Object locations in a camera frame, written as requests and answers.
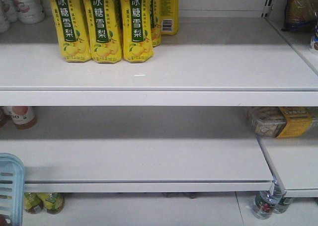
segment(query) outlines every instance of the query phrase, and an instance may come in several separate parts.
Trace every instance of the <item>barcode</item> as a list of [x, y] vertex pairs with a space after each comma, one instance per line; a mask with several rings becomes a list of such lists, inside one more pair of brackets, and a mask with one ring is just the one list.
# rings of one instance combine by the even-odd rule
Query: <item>barcode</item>
[[172, 19], [165, 19], [162, 20], [162, 31], [173, 32], [173, 20]]

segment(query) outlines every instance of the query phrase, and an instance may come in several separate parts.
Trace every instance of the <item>shelf bracket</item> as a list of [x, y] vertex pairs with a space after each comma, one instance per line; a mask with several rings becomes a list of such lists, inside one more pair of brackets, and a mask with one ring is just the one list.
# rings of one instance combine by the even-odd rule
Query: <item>shelf bracket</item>
[[262, 18], [266, 18], [269, 16], [271, 10], [272, 10], [272, 6], [273, 6], [273, 1], [274, 0], [266, 0], [265, 2], [265, 6], [262, 12]]

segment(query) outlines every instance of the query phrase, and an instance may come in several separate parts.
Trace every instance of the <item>water bottle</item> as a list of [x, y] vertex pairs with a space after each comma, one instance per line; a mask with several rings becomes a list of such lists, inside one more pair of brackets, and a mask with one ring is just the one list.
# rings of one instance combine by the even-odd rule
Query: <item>water bottle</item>
[[294, 200], [294, 198], [290, 198], [290, 197], [283, 197], [278, 205], [276, 206], [274, 213], [276, 214], [282, 214], [284, 213], [288, 207], [290, 206], [290, 204], [292, 203], [292, 201]]
[[255, 202], [252, 206], [252, 213], [260, 220], [268, 219], [274, 212], [275, 207], [282, 198], [282, 191], [276, 179], [274, 179], [273, 194], [269, 190], [259, 191], [256, 194]]

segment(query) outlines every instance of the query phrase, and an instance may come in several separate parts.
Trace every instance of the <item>white bottle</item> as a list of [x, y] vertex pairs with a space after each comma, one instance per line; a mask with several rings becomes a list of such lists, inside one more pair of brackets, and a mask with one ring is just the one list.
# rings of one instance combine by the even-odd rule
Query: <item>white bottle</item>
[[0, 33], [4, 33], [6, 31], [8, 31], [9, 28], [10, 28], [10, 23], [9, 23], [6, 15], [4, 14], [3, 4], [2, 4], [2, 2], [0, 2]]
[[13, 0], [18, 9], [18, 18], [26, 24], [33, 24], [44, 19], [40, 0]]
[[3, 9], [9, 22], [15, 22], [18, 20], [16, 13], [16, 7], [13, 4], [13, 0], [1, 0], [3, 3]]

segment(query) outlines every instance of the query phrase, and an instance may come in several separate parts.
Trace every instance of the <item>white floor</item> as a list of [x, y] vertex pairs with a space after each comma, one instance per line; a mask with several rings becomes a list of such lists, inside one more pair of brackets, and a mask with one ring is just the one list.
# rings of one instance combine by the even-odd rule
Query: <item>white floor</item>
[[258, 220], [250, 211], [255, 192], [200, 193], [74, 193], [66, 195], [57, 215], [24, 213], [24, 226], [316, 226], [318, 202], [296, 198], [284, 214]]

